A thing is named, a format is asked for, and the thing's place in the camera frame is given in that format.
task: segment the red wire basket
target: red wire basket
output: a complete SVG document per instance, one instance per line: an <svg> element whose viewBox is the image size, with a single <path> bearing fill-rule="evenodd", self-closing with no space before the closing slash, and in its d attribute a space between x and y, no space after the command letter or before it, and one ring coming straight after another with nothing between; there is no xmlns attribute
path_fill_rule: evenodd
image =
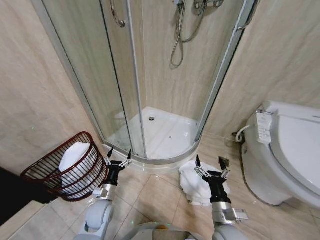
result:
<svg viewBox="0 0 320 240"><path fill-rule="evenodd" d="M78 162L61 172L62 157L77 142L90 146ZM75 202L89 197L96 187L102 185L107 173L107 165L92 136L83 131L29 166L20 176L28 182L44 184L50 193Z"/></svg>

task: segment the shower door handle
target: shower door handle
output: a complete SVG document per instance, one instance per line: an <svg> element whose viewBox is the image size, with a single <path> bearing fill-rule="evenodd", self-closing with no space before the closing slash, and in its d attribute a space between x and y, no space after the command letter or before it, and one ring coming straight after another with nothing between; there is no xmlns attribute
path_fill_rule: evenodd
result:
<svg viewBox="0 0 320 240"><path fill-rule="evenodd" d="M114 19L115 23L118 24L120 28L124 28L126 26L126 23L125 23L125 21L120 20L118 18L116 10L115 10L114 0L110 0L110 6L111 6L111 12L112 12L113 19Z"/></svg>
<svg viewBox="0 0 320 240"><path fill-rule="evenodd" d="M254 3L253 3L253 6L252 6L252 11L248 17L248 20L246 21L246 23L243 25L243 26L239 26L236 31L241 31L241 30L244 30L246 27L248 27L248 25L251 23L252 19L254 18L254 15L256 13L256 10L257 10L257 7L258 7L258 4L259 4L260 0L255 0Z"/></svg>

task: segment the white cloth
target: white cloth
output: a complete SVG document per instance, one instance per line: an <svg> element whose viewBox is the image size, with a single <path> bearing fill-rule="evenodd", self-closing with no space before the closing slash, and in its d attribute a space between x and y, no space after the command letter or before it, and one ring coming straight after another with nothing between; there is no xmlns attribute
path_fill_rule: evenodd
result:
<svg viewBox="0 0 320 240"><path fill-rule="evenodd" d="M88 151L90 147L89 143L83 143L83 142L76 142L75 144L73 144L71 147L69 147L63 157L62 160L60 162L59 165L59 170L60 172L63 172L65 170L67 170L68 168L72 167L74 164L76 164ZM89 157L93 157L92 153L90 152L87 156L87 158ZM70 183L76 182L77 180L79 180L79 178L83 177L85 175L85 173L87 172L86 169L84 169L80 164L74 168L71 172L67 172L64 175L61 176L62 178L62 187L66 187L68 186ZM78 187L79 189L84 188L83 184L77 183L74 186ZM86 184L90 184L91 181L86 178L85 179ZM75 188L73 189L68 189L68 187L66 189L63 189L62 191L65 193L72 193L74 192Z"/></svg>
<svg viewBox="0 0 320 240"><path fill-rule="evenodd" d="M203 170L221 172L213 166L201 162ZM209 184L204 181L195 171L196 161L188 161L179 169L180 185L191 205L211 206L211 191ZM230 189L225 182L224 191L229 194Z"/></svg>

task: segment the toilet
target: toilet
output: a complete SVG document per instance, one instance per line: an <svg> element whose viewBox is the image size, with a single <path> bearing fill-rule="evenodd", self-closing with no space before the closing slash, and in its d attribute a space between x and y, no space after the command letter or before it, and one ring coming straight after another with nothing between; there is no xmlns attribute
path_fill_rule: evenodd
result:
<svg viewBox="0 0 320 240"><path fill-rule="evenodd" d="M254 195L274 206L296 198L320 208L320 110L266 101L247 125L241 156Z"/></svg>

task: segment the toilet lid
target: toilet lid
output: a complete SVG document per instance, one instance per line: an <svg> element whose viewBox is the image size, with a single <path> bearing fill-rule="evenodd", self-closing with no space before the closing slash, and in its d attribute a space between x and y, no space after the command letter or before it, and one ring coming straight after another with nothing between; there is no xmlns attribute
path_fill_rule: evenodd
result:
<svg viewBox="0 0 320 240"><path fill-rule="evenodd" d="M270 147L279 163L320 195L320 122L273 116Z"/></svg>

